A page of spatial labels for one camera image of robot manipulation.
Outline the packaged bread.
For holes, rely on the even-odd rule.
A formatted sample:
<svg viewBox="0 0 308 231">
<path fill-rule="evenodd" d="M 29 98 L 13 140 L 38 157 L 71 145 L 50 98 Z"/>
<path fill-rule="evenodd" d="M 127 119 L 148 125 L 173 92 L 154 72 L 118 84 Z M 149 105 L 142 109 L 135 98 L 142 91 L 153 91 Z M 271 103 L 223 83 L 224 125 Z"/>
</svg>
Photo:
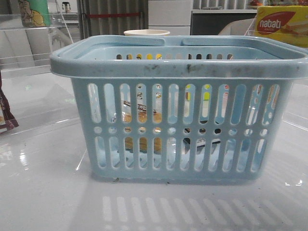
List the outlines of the packaged bread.
<svg viewBox="0 0 308 231">
<path fill-rule="evenodd" d="M 161 99 L 158 100 L 158 105 L 160 108 L 154 108 L 152 110 L 153 114 L 153 122 L 159 124 L 162 122 L 162 113 L 161 113 Z M 138 99 L 136 103 L 136 111 L 137 111 L 137 121 L 144 124 L 145 122 L 149 121 L 149 116 L 147 113 L 147 106 L 143 99 Z M 131 123 L 132 118 L 132 109 L 131 109 L 131 101 L 129 100 L 122 100 L 121 101 L 121 120 L 124 123 Z M 115 123 L 117 120 L 117 113 L 115 104 L 111 104 L 111 106 L 107 106 L 107 115 L 108 121 L 111 123 Z M 145 137 L 139 138 L 139 151 L 142 153 L 147 153 L 148 151 L 148 139 Z M 133 152 L 133 138 L 127 137 L 125 138 L 125 150 L 129 152 Z M 161 154 L 162 152 L 162 141 L 160 138 L 154 139 L 154 153 Z"/>
</svg>

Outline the dark tissue pack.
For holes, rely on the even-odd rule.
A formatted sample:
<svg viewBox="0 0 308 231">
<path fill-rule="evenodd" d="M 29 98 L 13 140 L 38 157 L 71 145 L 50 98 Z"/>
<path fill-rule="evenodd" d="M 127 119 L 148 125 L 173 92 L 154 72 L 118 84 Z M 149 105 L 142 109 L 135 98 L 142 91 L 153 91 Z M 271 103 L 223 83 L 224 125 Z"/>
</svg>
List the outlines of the dark tissue pack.
<svg viewBox="0 0 308 231">
<path fill-rule="evenodd" d="M 190 128 L 185 128 L 184 129 L 184 133 L 190 133 L 191 132 L 191 129 Z M 214 145 L 217 145 L 217 144 L 220 144 L 221 143 L 221 141 L 219 140 L 219 139 L 214 139 L 214 140 L 212 140 L 212 144 L 214 144 Z M 184 138 L 183 139 L 183 145 L 184 145 L 184 154 L 187 154 L 188 153 L 188 151 L 191 149 L 191 146 L 190 146 L 190 144 L 191 144 L 191 140 L 189 139 L 189 138 Z M 197 154 L 199 154 L 200 153 L 200 151 L 203 149 L 203 148 L 205 148 L 205 145 L 206 145 L 206 139 L 204 139 L 204 138 L 199 138 L 198 140 L 197 140 L 197 143 L 196 143 L 196 147 L 197 147 Z"/>
</svg>

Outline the light blue plastic basket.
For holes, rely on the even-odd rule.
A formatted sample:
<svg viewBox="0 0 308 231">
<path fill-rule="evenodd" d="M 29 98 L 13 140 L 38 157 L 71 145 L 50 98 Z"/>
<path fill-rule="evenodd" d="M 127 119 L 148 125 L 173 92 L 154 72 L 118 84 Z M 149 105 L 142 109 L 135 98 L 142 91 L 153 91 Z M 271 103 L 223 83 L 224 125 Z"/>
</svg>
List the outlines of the light blue plastic basket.
<svg viewBox="0 0 308 231">
<path fill-rule="evenodd" d="M 292 83 L 308 76 L 306 49 L 249 36 L 100 35 L 55 51 L 50 63 L 54 74 L 71 79 L 92 171 L 167 182 L 257 179 Z M 144 124 L 137 121 L 138 99 L 149 113 Z M 131 123 L 121 120 L 122 100 L 131 101 Z M 113 103 L 115 123 L 107 115 Z M 127 137 L 133 152 L 125 150 Z M 141 137 L 148 139 L 147 153 L 139 151 Z M 154 153 L 155 138 L 161 154 Z M 187 154 L 184 138 L 191 140 Z M 206 145 L 197 154 L 199 138 Z"/>
</svg>

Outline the white paper cup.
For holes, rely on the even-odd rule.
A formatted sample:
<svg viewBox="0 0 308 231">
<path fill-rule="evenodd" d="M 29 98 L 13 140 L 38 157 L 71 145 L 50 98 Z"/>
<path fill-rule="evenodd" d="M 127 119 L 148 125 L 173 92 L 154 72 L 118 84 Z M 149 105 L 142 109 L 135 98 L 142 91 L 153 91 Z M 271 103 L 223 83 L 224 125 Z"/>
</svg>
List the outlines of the white paper cup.
<svg viewBox="0 0 308 231">
<path fill-rule="evenodd" d="M 136 29 L 124 31 L 125 36 L 168 36 L 170 32 L 167 30 L 155 29 Z"/>
</svg>

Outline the white cabinet in background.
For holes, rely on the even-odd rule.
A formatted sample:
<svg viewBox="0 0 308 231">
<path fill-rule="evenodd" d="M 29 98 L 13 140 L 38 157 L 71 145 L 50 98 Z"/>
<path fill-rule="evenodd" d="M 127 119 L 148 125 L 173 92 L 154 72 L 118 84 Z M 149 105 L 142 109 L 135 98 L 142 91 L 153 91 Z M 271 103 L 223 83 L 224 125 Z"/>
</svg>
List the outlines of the white cabinet in background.
<svg viewBox="0 0 308 231">
<path fill-rule="evenodd" d="M 192 0 L 148 1 L 148 28 L 166 30 L 171 35 L 190 35 Z"/>
</svg>

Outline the dark maroon snack packet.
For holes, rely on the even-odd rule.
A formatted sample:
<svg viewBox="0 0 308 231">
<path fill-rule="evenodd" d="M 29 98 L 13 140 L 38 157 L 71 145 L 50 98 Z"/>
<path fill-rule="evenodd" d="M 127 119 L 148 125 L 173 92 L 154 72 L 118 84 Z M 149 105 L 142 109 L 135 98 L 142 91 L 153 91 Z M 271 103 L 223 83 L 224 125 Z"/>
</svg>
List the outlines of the dark maroon snack packet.
<svg viewBox="0 0 308 231">
<path fill-rule="evenodd" d="M 1 76 L 0 77 L 0 133 L 3 134 L 18 126 L 19 124 L 17 120 L 11 113 L 9 101 L 2 90 L 2 76 Z"/>
</svg>

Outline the clear acrylic shelf left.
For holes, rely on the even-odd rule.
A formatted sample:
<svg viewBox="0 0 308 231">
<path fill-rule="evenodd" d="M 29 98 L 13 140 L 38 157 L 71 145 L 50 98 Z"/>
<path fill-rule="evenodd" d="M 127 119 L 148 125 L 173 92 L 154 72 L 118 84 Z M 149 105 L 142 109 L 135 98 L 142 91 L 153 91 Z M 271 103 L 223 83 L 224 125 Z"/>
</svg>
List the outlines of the clear acrylic shelf left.
<svg viewBox="0 0 308 231">
<path fill-rule="evenodd" d="M 25 27 L 21 15 L 0 16 L 1 77 L 50 72 L 50 54 L 73 43 L 61 13 L 50 13 L 51 25 Z"/>
</svg>

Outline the yellow nabati wafer box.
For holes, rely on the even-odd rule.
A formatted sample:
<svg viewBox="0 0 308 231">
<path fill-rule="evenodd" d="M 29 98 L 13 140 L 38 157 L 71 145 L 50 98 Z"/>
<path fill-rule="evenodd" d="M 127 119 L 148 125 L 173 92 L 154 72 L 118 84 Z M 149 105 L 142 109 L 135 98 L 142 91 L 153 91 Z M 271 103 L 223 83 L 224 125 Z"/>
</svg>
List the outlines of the yellow nabati wafer box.
<svg viewBox="0 0 308 231">
<path fill-rule="evenodd" d="M 308 47 L 307 6 L 260 6 L 254 36 L 265 37 L 294 46 Z"/>
</svg>

